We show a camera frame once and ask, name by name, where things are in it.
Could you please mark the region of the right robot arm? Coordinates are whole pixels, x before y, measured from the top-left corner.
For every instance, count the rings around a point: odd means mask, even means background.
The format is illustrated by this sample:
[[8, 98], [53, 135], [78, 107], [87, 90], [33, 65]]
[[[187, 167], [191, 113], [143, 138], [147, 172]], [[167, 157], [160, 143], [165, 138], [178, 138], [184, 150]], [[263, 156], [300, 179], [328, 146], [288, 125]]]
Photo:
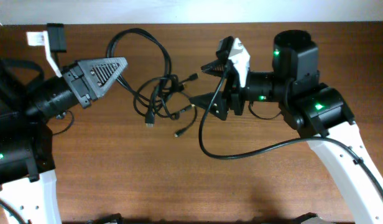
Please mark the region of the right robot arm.
[[304, 30], [274, 37], [272, 71], [250, 69], [238, 38], [219, 42], [216, 60], [202, 71], [219, 77], [215, 91], [190, 102], [225, 120], [255, 102], [277, 103], [284, 121], [306, 142], [333, 178], [356, 223], [383, 223], [383, 177], [362, 141], [353, 112], [341, 93], [320, 81], [318, 47]]

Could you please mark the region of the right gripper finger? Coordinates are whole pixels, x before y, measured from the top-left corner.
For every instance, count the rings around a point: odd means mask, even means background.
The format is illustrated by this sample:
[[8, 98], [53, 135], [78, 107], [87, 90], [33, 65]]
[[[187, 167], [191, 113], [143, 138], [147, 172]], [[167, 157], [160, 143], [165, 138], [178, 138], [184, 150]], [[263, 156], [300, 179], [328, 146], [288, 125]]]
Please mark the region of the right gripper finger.
[[229, 110], [227, 99], [223, 96], [222, 91], [219, 91], [215, 97], [214, 94], [214, 92], [211, 92], [204, 95], [193, 96], [189, 101], [199, 108], [204, 110], [208, 109], [209, 113], [218, 119], [226, 121]]
[[215, 77], [228, 78], [227, 62], [222, 60], [214, 60], [201, 67], [201, 71], [205, 74]]

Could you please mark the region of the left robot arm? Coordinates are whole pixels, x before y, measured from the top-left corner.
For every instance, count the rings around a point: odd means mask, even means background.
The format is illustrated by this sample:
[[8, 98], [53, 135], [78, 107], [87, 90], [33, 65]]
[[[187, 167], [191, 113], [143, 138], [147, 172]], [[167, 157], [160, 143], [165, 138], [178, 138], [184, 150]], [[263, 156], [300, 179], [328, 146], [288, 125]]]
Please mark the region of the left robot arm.
[[0, 206], [9, 223], [60, 223], [52, 118], [91, 106], [127, 68], [123, 57], [77, 60], [50, 79], [26, 60], [0, 58]]

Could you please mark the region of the right arm base clamp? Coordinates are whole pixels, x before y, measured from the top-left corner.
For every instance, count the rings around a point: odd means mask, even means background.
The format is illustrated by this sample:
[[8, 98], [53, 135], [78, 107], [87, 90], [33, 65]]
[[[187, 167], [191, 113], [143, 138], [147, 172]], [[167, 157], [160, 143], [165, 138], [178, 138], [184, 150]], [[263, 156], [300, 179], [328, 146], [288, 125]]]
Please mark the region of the right arm base clamp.
[[291, 221], [292, 224], [332, 224], [321, 217], [319, 217], [316, 213], [306, 213], [300, 215], [297, 218], [294, 218]]

